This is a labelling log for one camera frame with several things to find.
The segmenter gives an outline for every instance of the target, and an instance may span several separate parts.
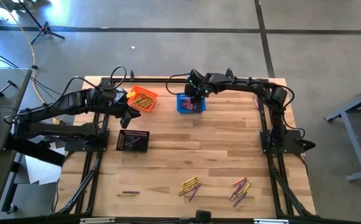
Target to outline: white paper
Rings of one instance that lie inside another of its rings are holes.
[[[54,142],[50,143],[50,149],[62,155],[65,154],[64,147],[56,149],[56,144]],[[26,163],[29,180],[32,184],[38,180],[39,185],[56,182],[62,173],[62,168],[60,166],[40,161],[33,157],[26,156]]]

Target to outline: tripod stand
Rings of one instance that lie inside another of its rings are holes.
[[[52,31],[50,31],[50,26],[49,26],[49,23],[48,23],[48,22],[45,22],[44,26],[41,26],[41,25],[39,24],[39,22],[37,21],[37,19],[35,19],[35,17],[34,17],[34,16],[31,14],[31,12],[28,10],[28,8],[26,8],[26,6],[23,4],[23,2],[21,2],[21,1],[19,0],[19,3],[23,6],[23,8],[24,8],[24,9],[26,10],[26,12],[28,13],[28,15],[31,16],[32,20],[39,26],[39,33],[32,39],[31,44],[33,44],[33,43],[38,39],[38,37],[43,36],[43,35],[46,35],[46,34],[54,35],[54,36],[56,36],[56,37],[58,37],[58,38],[61,38],[61,39],[63,39],[63,40],[65,39],[64,36],[58,35],[58,34],[52,32]]]

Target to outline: blue basket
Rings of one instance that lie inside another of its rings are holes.
[[[181,107],[181,104],[183,103],[183,101],[185,100],[189,100],[190,97],[184,95],[184,94],[180,94],[178,93],[176,95],[176,105],[177,105],[177,109],[179,113],[195,113],[192,110],[188,110],[186,108]],[[201,107],[200,107],[200,113],[205,111],[205,98],[201,101]]]

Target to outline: wooden table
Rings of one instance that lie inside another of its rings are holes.
[[[99,84],[101,77],[86,77]],[[285,79],[271,82],[285,85]],[[159,95],[150,113],[132,119],[128,129],[150,131],[147,154],[115,151],[118,119],[110,118],[108,150],[103,154],[94,216],[111,217],[194,217],[197,209],[209,210],[215,218],[275,217],[266,156],[259,139],[261,121],[251,99],[252,93],[225,91],[206,99],[202,114],[179,114],[176,96],[163,83],[124,83],[130,91],[139,85]],[[183,92],[184,84],[170,83],[173,92]],[[294,126],[291,107],[287,122]],[[80,114],[74,124],[92,122],[93,113]],[[64,164],[59,183],[62,208],[80,184],[84,152],[76,152]],[[304,206],[314,213],[305,166],[297,156],[284,155],[289,186]],[[197,175],[201,188],[189,202],[190,193],[178,196],[180,185]],[[237,206],[227,197],[232,184],[247,176],[252,181],[248,196]],[[123,190],[138,190],[136,197],[118,197]],[[284,205],[284,193],[279,191]]]

